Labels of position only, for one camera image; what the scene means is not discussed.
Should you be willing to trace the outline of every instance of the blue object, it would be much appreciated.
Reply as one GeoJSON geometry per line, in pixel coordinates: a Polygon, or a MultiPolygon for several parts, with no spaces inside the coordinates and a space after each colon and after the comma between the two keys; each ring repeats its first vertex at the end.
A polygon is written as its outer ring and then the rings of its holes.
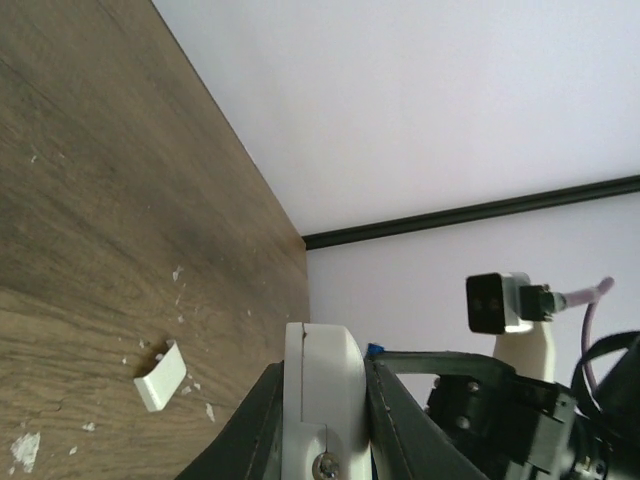
{"type": "Polygon", "coordinates": [[[367,345],[367,356],[374,357],[381,353],[384,353],[384,347],[382,345],[378,345],[377,343],[370,343],[367,345]]]}

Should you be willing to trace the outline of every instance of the screw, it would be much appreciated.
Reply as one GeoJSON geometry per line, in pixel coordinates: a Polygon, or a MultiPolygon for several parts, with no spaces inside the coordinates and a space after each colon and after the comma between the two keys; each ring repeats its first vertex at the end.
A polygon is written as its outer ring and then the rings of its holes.
{"type": "Polygon", "coordinates": [[[471,422],[467,417],[459,416],[458,418],[456,418],[456,425],[462,430],[469,430],[469,427],[471,427],[471,422]]]}
{"type": "Polygon", "coordinates": [[[330,452],[321,453],[313,461],[312,472],[314,480],[338,480],[340,473],[338,457],[330,452]]]}

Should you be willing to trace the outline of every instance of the wooden table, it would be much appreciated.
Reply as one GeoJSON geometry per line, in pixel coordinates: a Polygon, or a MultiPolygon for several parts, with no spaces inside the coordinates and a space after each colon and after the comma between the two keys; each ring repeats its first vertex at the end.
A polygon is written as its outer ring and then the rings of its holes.
{"type": "Polygon", "coordinates": [[[174,478],[308,320],[305,268],[149,1],[2,2],[0,477],[174,478]],[[148,413],[167,339],[191,392],[148,413]]]}

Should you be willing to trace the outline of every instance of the white wall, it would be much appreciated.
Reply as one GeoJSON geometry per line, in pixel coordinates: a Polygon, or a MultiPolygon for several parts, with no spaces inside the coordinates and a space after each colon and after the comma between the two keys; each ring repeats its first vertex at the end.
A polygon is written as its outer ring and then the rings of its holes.
{"type": "MultiPolygon", "coordinates": [[[[593,339],[640,329],[640,194],[484,220],[309,253],[312,321],[346,325],[361,348],[490,354],[467,330],[465,278],[522,271],[558,291],[617,284],[598,306],[593,339]]],[[[570,382],[583,309],[556,316],[557,381],[570,382]]],[[[607,362],[595,365],[596,373],[607,362]]],[[[408,386],[424,401],[430,384],[408,386]]]]}
{"type": "Polygon", "coordinates": [[[301,233],[640,171],[636,0],[154,0],[301,233]]]}

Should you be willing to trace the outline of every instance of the white crumb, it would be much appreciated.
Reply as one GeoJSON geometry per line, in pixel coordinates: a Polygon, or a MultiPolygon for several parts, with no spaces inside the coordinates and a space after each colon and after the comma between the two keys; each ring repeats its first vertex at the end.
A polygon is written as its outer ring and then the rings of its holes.
{"type": "Polygon", "coordinates": [[[36,456],[40,448],[40,432],[27,433],[13,442],[11,453],[16,462],[22,464],[25,473],[33,472],[36,456]]]}
{"type": "Polygon", "coordinates": [[[207,417],[209,417],[209,420],[212,422],[216,421],[216,417],[213,415],[213,406],[210,403],[207,403],[207,417]]]}
{"type": "Polygon", "coordinates": [[[173,281],[174,282],[178,281],[178,278],[180,277],[180,274],[182,272],[184,272],[184,268],[182,268],[180,265],[178,265],[178,268],[176,268],[176,271],[171,274],[173,276],[173,281]]]}

